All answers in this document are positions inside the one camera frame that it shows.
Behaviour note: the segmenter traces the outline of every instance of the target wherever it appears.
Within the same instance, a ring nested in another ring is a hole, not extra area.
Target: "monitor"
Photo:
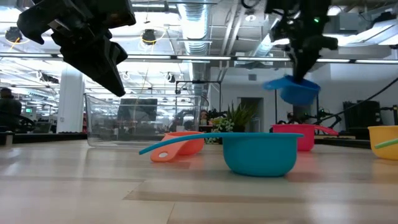
[[[119,121],[156,121],[157,99],[122,99],[118,110]]]

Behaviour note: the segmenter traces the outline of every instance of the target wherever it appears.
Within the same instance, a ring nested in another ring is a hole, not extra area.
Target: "wooden table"
[[[398,162],[367,149],[317,145],[267,179],[230,172],[221,146],[154,164],[148,144],[0,149],[0,223],[398,223]]]

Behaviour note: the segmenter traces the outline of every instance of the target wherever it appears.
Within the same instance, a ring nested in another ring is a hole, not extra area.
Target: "black cable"
[[[277,15],[284,16],[284,14],[283,14],[283,13],[281,13],[281,12],[278,12],[278,11],[276,11],[275,9],[273,9],[273,10],[272,10],[272,12],[273,12],[273,13],[275,13],[275,14],[277,14]]]
[[[344,10],[340,7],[340,6],[331,6],[329,9],[333,8],[333,7],[337,7],[339,8],[342,12],[344,12]]]
[[[242,6],[245,7],[246,9],[252,9],[252,8],[256,7],[260,2],[261,2],[261,0],[257,0],[256,3],[254,3],[252,6],[249,6],[244,2],[244,0],[241,0]]]
[[[345,110],[343,110],[343,111],[340,111],[340,112],[337,113],[337,114],[333,114],[333,115],[327,116],[326,118],[323,118],[323,119],[317,121],[316,123],[322,123],[323,121],[326,121],[326,120],[328,120],[328,119],[330,119],[330,118],[334,118],[335,116],[338,116],[339,114],[342,114],[342,113],[344,113],[345,111],[348,111],[348,110],[350,110],[350,109],[352,109],[352,108],[354,108],[354,107],[356,107],[356,106],[358,106],[358,105],[360,105],[360,104],[362,104],[362,103],[364,103],[364,102],[367,102],[367,101],[369,101],[369,100],[375,98],[375,97],[378,96],[380,93],[382,93],[382,92],[386,91],[388,88],[390,88],[390,86],[392,86],[392,85],[393,85],[394,83],[396,83],[396,82],[398,82],[398,77],[397,77],[396,79],[394,79],[392,82],[390,82],[390,84],[388,84],[386,87],[384,87],[383,89],[381,89],[380,91],[378,91],[377,93],[375,93],[373,96],[369,97],[368,99],[366,99],[366,100],[364,100],[364,101],[361,101],[361,102],[359,102],[359,103],[356,103],[356,104],[354,104],[353,106],[350,106],[350,107],[348,107],[347,109],[345,109]]]
[[[367,19],[362,15],[362,13],[359,13],[359,15],[360,15],[365,21],[372,22],[372,21],[370,21],[370,20],[367,20]]]

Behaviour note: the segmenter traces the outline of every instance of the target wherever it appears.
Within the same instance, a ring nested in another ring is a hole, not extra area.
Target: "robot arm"
[[[109,29],[136,23],[130,0],[34,0],[17,25],[30,40],[44,44],[49,29],[63,60],[117,96],[125,94],[117,64],[127,53],[111,42]]]
[[[271,41],[288,38],[285,46],[293,63],[294,82],[300,83],[320,58],[322,49],[336,50],[338,40],[324,37],[331,0],[268,0],[265,13],[282,16],[271,30]]]

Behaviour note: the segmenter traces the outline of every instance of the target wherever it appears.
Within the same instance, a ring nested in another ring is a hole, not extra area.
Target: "ceiling light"
[[[231,57],[211,57],[211,56],[177,56],[180,60],[231,60]]]
[[[33,104],[42,104],[41,102],[37,102],[37,101],[30,101],[29,103],[33,103]]]
[[[148,8],[156,8],[156,7],[164,7],[164,4],[133,4],[133,7],[148,7]],[[167,5],[168,8],[176,9],[177,7],[174,5]]]
[[[21,53],[0,53],[0,57],[17,57],[17,58],[49,58],[50,54],[21,54]]]
[[[339,46],[344,46],[350,42],[353,42],[353,39],[356,37],[355,35],[351,36],[345,36],[345,35],[339,35],[339,34],[324,34],[325,37],[334,37],[338,39],[338,45]],[[290,43],[290,40],[288,38],[283,38],[279,40],[273,41],[272,45],[287,45]]]
[[[317,60],[317,62],[320,63],[348,63],[349,59],[325,59],[325,58],[320,58]]]
[[[271,58],[271,57],[238,57],[236,60],[257,61],[257,62],[288,62],[289,58]]]
[[[398,64],[398,60],[356,60],[355,63],[368,63],[368,64]]]
[[[257,19],[257,17],[255,15],[247,15],[245,20],[248,22],[252,22],[255,21]]]
[[[129,55],[127,58],[129,58],[129,59],[171,59],[170,56],[162,56],[162,55]]]

